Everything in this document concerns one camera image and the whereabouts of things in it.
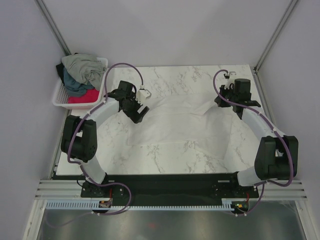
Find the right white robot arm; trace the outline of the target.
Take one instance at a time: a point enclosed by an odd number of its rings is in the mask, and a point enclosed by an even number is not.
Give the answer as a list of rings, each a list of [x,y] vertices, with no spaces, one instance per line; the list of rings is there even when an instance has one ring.
[[[252,100],[251,82],[238,78],[229,84],[214,88],[218,107],[232,107],[238,118],[246,123],[260,141],[254,165],[237,173],[229,184],[235,197],[242,196],[247,187],[272,183],[279,187],[291,185],[298,167],[299,142],[295,136],[281,132],[264,114],[262,106]]]

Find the white t shirt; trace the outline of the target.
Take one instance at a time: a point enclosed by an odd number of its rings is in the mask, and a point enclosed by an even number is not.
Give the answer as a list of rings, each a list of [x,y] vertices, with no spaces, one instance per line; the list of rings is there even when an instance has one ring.
[[[232,114],[220,108],[214,94],[183,94],[150,98],[142,122],[128,126],[130,146],[194,142],[195,148],[223,159],[231,137]]]

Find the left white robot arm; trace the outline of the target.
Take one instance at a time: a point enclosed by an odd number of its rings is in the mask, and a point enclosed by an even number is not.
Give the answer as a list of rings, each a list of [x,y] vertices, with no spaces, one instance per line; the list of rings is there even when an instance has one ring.
[[[151,92],[143,85],[136,88],[132,83],[122,80],[118,88],[107,93],[105,98],[84,116],[69,115],[65,119],[61,151],[67,154],[70,164],[80,167],[85,176],[81,197],[104,198],[110,191],[108,175],[96,156],[97,129],[119,112],[123,112],[135,124],[142,122],[149,111],[149,107],[143,104],[151,96]]]

